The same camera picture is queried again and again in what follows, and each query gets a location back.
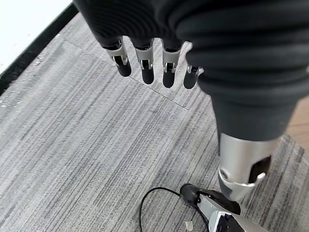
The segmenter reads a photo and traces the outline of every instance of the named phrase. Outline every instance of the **black baseboard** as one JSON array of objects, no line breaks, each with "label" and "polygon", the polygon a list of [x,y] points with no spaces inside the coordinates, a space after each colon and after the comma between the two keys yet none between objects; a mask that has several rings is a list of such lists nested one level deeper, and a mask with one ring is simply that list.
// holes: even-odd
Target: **black baseboard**
[{"label": "black baseboard", "polygon": [[77,8],[70,4],[57,19],[54,20],[32,44],[0,75],[0,95],[16,80],[49,42],[78,13]]}]

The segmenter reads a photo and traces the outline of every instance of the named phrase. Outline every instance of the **black rubber fingertip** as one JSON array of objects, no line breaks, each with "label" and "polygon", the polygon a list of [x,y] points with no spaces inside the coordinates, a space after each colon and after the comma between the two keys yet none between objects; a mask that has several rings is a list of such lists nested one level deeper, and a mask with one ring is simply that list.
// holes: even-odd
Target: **black rubber fingertip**
[{"label": "black rubber fingertip", "polygon": [[195,86],[196,82],[197,82],[197,75],[196,75],[195,72],[191,72],[191,73],[186,72],[185,73],[184,80],[183,80],[183,86],[186,89],[193,88]]},{"label": "black rubber fingertip", "polygon": [[171,88],[174,84],[175,80],[175,73],[172,73],[171,70],[163,73],[163,85],[166,88]]},{"label": "black rubber fingertip", "polygon": [[130,74],[131,74],[131,65],[130,65],[129,61],[127,61],[126,65],[118,64],[117,68],[118,68],[118,71],[119,71],[120,75],[122,75],[122,76],[130,76]]},{"label": "black rubber fingertip", "polygon": [[142,69],[141,75],[143,77],[143,81],[148,85],[154,81],[154,69]]}]

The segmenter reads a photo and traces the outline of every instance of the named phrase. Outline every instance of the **robotic hand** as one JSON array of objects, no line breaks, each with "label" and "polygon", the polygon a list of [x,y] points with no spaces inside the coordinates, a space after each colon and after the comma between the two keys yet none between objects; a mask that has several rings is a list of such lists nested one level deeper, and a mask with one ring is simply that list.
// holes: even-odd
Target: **robotic hand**
[{"label": "robotic hand", "polygon": [[183,42],[192,42],[184,85],[192,88],[198,81],[211,96],[222,193],[237,201],[264,179],[297,101],[309,92],[309,1],[74,3],[122,76],[131,73],[123,35],[131,38],[147,84],[154,81],[153,38],[162,39],[167,88]]}]

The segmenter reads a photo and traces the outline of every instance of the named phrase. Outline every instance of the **black wire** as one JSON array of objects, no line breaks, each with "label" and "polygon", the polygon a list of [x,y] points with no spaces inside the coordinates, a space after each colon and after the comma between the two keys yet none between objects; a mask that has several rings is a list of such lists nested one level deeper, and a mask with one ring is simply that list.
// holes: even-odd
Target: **black wire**
[{"label": "black wire", "polygon": [[[141,209],[142,209],[142,206],[143,206],[143,203],[144,203],[144,200],[146,199],[146,197],[148,196],[149,193],[151,193],[152,191],[155,191],[157,189],[161,189],[161,190],[166,190],[166,191],[169,191],[177,196],[180,197],[180,194],[179,193],[176,193],[175,191],[173,190],[170,190],[168,188],[165,188],[165,187],[156,187],[156,188],[152,188],[151,190],[149,190],[143,197],[143,199],[141,200],[141,203],[140,203],[140,210],[139,210],[139,227],[140,227],[140,232],[143,232],[142,228],[141,228]],[[198,211],[198,213],[201,215],[201,217],[203,218],[203,221],[205,223],[205,226],[206,226],[206,229],[207,231],[209,232],[209,229],[208,229],[208,223],[207,221],[205,220],[202,212],[199,210],[199,208],[195,207],[195,209]]]}]

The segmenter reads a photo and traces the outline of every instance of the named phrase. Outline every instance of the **gray striped carpet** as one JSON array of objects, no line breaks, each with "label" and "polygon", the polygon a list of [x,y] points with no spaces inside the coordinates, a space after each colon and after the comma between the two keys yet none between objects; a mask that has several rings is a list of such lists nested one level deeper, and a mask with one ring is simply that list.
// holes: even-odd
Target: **gray striped carpet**
[{"label": "gray striped carpet", "polygon": [[[149,86],[126,44],[123,78],[77,15],[0,97],[0,232],[136,232],[150,188],[219,189],[211,101],[182,86],[185,52],[166,89],[160,41]],[[242,214],[271,232],[309,231],[308,189],[308,154],[285,135]],[[170,193],[145,202],[145,232],[184,232],[190,220],[205,231]]]}]

